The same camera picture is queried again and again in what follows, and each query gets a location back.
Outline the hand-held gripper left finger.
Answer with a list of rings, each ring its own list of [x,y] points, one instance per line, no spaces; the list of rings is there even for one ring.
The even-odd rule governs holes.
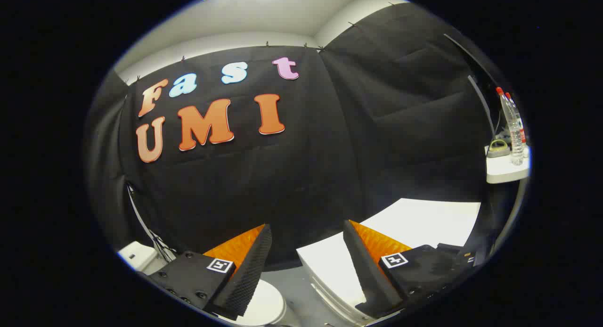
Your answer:
[[[142,276],[196,309],[235,319],[252,300],[272,242],[270,225],[262,224],[205,253],[185,251]]]

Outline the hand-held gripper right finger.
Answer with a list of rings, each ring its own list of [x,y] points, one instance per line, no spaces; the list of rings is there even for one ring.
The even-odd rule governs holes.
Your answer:
[[[456,245],[409,247],[359,222],[344,222],[343,238],[372,318],[434,301],[474,266],[474,252]]]

